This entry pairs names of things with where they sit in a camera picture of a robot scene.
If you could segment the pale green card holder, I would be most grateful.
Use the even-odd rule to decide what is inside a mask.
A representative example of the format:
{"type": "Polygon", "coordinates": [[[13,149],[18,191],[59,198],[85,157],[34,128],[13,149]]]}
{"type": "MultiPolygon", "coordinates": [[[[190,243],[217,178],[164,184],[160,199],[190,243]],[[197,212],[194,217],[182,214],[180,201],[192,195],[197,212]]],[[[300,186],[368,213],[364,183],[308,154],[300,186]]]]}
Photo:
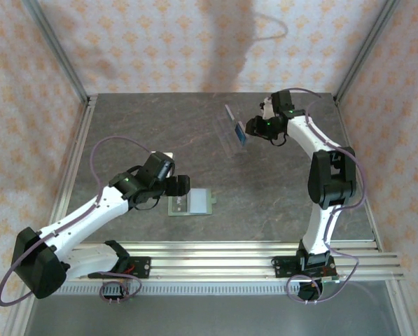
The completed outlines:
{"type": "Polygon", "coordinates": [[[168,197],[168,216],[208,216],[216,198],[210,188],[191,188],[187,195],[168,197]]]}

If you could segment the aluminium frame post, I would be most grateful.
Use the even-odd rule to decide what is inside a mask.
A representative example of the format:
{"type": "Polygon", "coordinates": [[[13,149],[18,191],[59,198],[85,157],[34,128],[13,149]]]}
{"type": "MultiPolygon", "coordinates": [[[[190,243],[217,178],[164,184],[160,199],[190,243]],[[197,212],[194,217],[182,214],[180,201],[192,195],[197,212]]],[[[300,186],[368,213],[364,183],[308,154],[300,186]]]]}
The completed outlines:
{"type": "Polygon", "coordinates": [[[346,72],[344,79],[342,80],[336,94],[333,96],[333,100],[336,106],[344,101],[348,91],[352,87],[354,81],[357,79],[365,61],[370,56],[372,49],[375,47],[380,35],[384,31],[384,28],[388,25],[395,10],[397,9],[400,0],[384,0],[383,7],[376,17],[373,24],[370,26],[370,30],[365,36],[361,47],[351,63],[349,70],[346,72]]]}
{"type": "Polygon", "coordinates": [[[39,31],[50,48],[52,54],[54,55],[57,63],[63,70],[67,79],[69,80],[74,92],[80,99],[80,101],[87,106],[89,102],[89,95],[87,94],[78,74],[76,73],[66,51],[62,47],[60,40],[55,33],[52,25],[50,24],[46,14],[43,12],[43,9],[38,0],[21,0],[27,9],[28,13],[31,15],[33,21],[39,28],[39,31]]]}

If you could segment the grey metal lower panel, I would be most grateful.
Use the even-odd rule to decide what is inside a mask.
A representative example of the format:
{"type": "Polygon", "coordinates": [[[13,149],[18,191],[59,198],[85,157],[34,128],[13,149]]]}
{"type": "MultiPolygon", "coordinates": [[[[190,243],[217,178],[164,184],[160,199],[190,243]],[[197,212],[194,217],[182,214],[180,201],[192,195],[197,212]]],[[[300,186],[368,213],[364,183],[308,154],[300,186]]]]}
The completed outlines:
{"type": "Polygon", "coordinates": [[[386,300],[350,290],[313,306],[283,295],[141,295],[122,304],[58,295],[35,303],[24,336],[400,336],[400,330],[386,300]]]}

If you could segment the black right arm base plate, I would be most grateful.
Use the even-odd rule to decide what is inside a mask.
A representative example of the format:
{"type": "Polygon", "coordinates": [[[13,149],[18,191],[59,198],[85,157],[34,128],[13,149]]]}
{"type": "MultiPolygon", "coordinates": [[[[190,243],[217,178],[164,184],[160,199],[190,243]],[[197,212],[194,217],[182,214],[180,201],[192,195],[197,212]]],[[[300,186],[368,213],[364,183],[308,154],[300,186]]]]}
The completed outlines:
{"type": "Polygon", "coordinates": [[[276,278],[286,278],[295,275],[305,275],[309,277],[335,277],[337,270],[331,267],[334,259],[330,255],[318,257],[295,256],[276,256],[271,260],[276,278]]]}

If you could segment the orange patterned white curtain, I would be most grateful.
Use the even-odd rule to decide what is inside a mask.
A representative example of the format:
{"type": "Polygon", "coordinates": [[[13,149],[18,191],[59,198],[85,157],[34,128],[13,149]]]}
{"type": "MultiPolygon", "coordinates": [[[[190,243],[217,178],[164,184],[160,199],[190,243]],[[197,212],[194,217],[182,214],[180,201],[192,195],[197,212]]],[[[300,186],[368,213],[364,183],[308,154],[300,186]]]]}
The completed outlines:
{"type": "MultiPolygon", "coordinates": [[[[86,92],[336,92],[384,0],[39,0],[86,92]]],[[[50,217],[83,105],[21,0],[0,0],[0,280],[50,217]]],[[[418,0],[341,104],[418,321],[418,0]]],[[[0,307],[0,336],[10,311],[0,307]]]]}

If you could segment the clear acrylic card stand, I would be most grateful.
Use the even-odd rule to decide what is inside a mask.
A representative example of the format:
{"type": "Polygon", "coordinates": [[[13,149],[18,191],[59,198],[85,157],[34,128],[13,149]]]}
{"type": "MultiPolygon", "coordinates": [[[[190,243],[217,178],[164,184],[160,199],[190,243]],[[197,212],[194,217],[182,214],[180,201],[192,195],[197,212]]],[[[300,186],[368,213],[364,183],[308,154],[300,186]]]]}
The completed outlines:
{"type": "Polygon", "coordinates": [[[246,151],[246,145],[241,146],[235,134],[235,124],[236,122],[241,120],[235,114],[234,117],[236,121],[231,122],[223,105],[223,108],[215,114],[213,119],[213,126],[215,132],[221,142],[226,156],[229,158],[233,157],[234,155],[244,153],[246,151]]]}

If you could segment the aluminium lower frame bar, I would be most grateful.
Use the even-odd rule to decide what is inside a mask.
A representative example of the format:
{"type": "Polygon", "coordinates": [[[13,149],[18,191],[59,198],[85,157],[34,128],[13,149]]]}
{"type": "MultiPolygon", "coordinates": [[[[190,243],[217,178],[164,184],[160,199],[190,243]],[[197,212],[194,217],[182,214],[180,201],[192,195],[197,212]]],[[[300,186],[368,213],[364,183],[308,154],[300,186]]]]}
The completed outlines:
{"type": "Polygon", "coordinates": [[[400,336],[414,336],[399,281],[388,280],[386,281],[386,287],[389,293],[397,326],[400,331],[400,336]]]}
{"type": "Polygon", "coordinates": [[[25,300],[11,307],[3,336],[24,336],[34,301],[35,297],[31,294],[25,300]]]}

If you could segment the small black electronics box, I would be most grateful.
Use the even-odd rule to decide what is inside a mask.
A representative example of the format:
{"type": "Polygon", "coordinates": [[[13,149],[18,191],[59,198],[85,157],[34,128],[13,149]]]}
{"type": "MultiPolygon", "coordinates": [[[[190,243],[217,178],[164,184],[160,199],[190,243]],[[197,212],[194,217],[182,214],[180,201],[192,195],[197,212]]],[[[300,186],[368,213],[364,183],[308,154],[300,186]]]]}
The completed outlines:
{"type": "Polygon", "coordinates": [[[102,284],[102,287],[99,289],[99,297],[111,304],[121,303],[124,299],[128,298],[130,295],[128,287],[118,281],[109,281],[102,284]]]}

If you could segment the aluminium mounting rail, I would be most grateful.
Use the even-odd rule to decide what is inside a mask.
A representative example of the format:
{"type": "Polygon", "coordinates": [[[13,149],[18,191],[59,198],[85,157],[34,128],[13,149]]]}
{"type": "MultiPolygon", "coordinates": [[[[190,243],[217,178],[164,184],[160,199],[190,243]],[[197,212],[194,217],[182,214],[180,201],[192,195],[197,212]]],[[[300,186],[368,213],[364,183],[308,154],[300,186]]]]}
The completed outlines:
{"type": "MultiPolygon", "coordinates": [[[[295,255],[298,243],[280,241],[124,242],[133,256],[151,258],[150,281],[273,281],[271,260],[295,255]]],[[[375,241],[333,241],[335,268],[341,280],[401,280],[396,253],[381,252],[375,241]]]]}

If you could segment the aluminium table side rail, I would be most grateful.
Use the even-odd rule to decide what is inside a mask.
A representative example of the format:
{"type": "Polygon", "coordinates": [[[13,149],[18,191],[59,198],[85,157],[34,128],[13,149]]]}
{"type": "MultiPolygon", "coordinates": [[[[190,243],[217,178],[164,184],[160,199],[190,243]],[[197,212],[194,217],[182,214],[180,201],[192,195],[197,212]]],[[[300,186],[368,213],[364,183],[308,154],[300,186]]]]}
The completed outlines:
{"type": "Polygon", "coordinates": [[[97,95],[91,96],[78,118],[76,132],[74,133],[71,142],[67,163],[59,184],[59,191],[55,198],[48,224],[59,222],[67,214],[96,102],[97,95]]]}
{"type": "Polygon", "coordinates": [[[351,137],[351,131],[340,106],[336,106],[336,111],[344,134],[344,140],[355,150],[356,158],[358,159],[356,173],[358,191],[356,196],[352,198],[352,204],[358,204],[361,198],[364,197],[360,206],[345,210],[340,214],[339,229],[342,233],[341,238],[345,235],[346,240],[373,242],[377,251],[383,252],[384,247],[382,246],[382,240],[368,198],[368,179],[359,155],[358,145],[351,137]]]}

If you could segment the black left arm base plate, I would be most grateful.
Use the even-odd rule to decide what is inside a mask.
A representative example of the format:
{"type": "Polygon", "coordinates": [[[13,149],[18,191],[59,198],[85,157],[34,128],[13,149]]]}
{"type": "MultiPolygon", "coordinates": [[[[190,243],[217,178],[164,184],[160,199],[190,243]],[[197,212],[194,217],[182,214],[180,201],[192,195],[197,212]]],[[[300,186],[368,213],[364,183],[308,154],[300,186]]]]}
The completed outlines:
{"type": "Polygon", "coordinates": [[[151,258],[150,257],[123,257],[115,266],[109,270],[109,272],[116,274],[132,275],[139,279],[148,279],[151,270],[151,258]]]}

